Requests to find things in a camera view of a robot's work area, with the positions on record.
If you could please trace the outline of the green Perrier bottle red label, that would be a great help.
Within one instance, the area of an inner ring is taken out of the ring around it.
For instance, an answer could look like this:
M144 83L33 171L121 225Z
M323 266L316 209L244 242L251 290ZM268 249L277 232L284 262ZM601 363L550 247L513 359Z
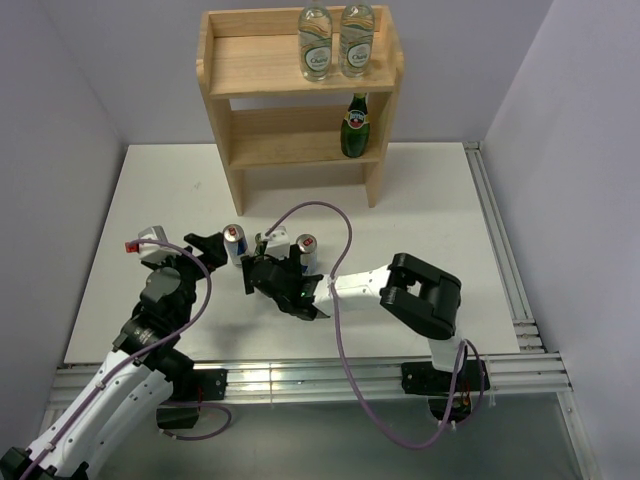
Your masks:
M349 158L364 154L370 136L370 122L365 93L355 93L343 118L340 130L342 153Z

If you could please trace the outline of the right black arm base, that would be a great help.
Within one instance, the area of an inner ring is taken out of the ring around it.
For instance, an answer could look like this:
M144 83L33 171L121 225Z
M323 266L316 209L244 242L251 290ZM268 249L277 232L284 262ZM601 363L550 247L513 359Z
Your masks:
M431 414L442 420L449 398L451 374L434 369L431 362L402 363L401 373L404 393L426 396ZM475 403L473 395L479 394L481 387L484 387L485 395L491 388L485 362L464 360L456 379L449 422L458 423L471 415Z

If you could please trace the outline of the clear glass bottle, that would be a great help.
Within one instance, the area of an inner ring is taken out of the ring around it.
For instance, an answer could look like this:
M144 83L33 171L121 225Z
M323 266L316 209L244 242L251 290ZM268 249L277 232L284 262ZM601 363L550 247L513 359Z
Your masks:
M321 81L332 62L333 21L322 1L309 1L298 17L298 59L302 76Z
M343 10L339 27L339 66L346 77L366 71L372 53L375 14L367 1L352 1Z

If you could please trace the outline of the green Perrier bottle yellow label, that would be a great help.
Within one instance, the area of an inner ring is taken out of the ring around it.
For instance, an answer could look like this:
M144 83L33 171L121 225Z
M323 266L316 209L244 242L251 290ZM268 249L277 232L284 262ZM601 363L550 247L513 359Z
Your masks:
M265 233L257 233L255 236L255 257L268 256L269 237Z

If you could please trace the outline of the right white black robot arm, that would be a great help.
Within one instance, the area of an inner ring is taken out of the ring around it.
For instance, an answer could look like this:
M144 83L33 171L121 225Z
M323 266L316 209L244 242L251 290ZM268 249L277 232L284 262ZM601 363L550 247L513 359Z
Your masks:
M462 282L415 256L398 253L377 269L331 277L303 275L294 254L285 259L262 255L244 258L242 271L247 294L259 291L281 312L303 321L383 308L428 340L438 386L452 390L467 377L456 329Z

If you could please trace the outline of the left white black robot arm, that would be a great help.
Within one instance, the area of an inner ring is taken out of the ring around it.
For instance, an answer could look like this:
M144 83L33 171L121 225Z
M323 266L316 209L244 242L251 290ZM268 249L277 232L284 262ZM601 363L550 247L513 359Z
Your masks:
M224 237L188 234L186 247L150 227L126 243L150 269L130 319L98 371L65 412L25 448L1 458L5 479L93 479L118 444L163 402L195 386L193 361L176 350L204 313L196 287L228 261Z

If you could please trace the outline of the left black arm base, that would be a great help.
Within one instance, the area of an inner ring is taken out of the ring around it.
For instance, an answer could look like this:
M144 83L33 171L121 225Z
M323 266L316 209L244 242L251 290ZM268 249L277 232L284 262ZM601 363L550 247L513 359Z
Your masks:
M217 401L225 397L227 374L224 368L186 373L174 383L169 399L156 409L157 427L166 432L192 430L199 420L209 416L224 420L216 434L226 430L232 423L232 414Z

